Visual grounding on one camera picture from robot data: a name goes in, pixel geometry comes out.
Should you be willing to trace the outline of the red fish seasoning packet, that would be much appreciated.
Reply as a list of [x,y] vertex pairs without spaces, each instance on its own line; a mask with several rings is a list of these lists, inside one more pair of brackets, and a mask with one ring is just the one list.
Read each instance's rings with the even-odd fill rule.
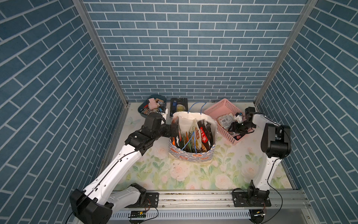
[[179,148],[179,149],[183,149],[184,147],[184,140],[182,139],[181,136],[181,130],[180,130],[180,126],[179,126],[179,117],[173,117],[173,120],[171,122],[171,141],[172,144]]

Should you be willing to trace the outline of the blue checkered paper bag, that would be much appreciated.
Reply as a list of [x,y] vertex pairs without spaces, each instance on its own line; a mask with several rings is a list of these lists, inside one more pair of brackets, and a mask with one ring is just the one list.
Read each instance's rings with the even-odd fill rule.
[[196,163],[213,159],[217,122],[203,112],[176,112],[171,122],[169,153],[182,161]]

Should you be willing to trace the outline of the light green seasoning packet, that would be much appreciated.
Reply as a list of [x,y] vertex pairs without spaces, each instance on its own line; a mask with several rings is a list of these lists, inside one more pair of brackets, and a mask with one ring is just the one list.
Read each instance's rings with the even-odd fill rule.
[[192,153],[200,153],[201,152],[201,135],[198,127],[198,121],[197,119],[193,119],[191,127],[189,129],[189,132],[193,133],[193,141],[192,141],[192,147],[193,152]]

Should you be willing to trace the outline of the dark green seasoning packet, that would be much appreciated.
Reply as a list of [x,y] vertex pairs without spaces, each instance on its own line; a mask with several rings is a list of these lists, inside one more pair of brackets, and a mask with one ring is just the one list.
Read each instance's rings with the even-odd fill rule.
[[212,147],[212,145],[214,144],[214,140],[213,140],[213,133],[212,133],[212,125],[210,122],[207,122],[206,124],[206,129],[207,129],[207,136],[209,138],[209,142],[210,142],[210,147]]

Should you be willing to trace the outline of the black seasoning packet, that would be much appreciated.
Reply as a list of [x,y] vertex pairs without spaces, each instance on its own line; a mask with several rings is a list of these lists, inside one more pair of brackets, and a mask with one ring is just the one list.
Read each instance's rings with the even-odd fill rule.
[[204,119],[198,121],[198,127],[199,127],[199,131],[200,131],[200,135],[201,135],[201,142],[202,142],[202,146],[201,146],[202,152],[207,152],[211,149],[209,132],[208,132],[205,124],[206,123],[205,123]]

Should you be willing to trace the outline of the cream black fish packet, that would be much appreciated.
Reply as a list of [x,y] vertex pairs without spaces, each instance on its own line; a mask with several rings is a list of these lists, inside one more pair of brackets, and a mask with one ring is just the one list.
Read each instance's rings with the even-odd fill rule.
[[235,122],[241,123],[242,121],[243,121],[242,113],[237,113],[236,115],[230,113],[217,118],[217,122],[221,127],[222,135],[232,143],[234,143],[235,141],[239,141],[244,136],[244,134],[234,131],[230,132],[229,129],[233,123]]

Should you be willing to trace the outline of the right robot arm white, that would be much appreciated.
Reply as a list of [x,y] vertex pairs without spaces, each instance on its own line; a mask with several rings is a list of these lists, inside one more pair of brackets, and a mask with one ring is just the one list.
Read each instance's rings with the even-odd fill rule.
[[280,125],[261,113],[249,113],[241,123],[235,121],[229,132],[239,134],[253,133],[255,128],[263,130],[261,151],[265,154],[258,176],[250,182],[246,199],[268,199],[271,180],[280,162],[291,153],[291,128]]

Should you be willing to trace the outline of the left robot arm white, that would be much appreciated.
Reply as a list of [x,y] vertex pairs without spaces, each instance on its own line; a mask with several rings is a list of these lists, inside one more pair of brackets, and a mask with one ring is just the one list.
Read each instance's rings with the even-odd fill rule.
[[127,207],[142,207],[147,202],[146,189],[131,184],[113,193],[118,182],[160,137],[176,137],[178,128],[163,124],[156,128],[142,126],[130,134],[125,145],[107,168],[83,190],[74,190],[70,197],[73,215],[84,224],[106,224],[114,212]]

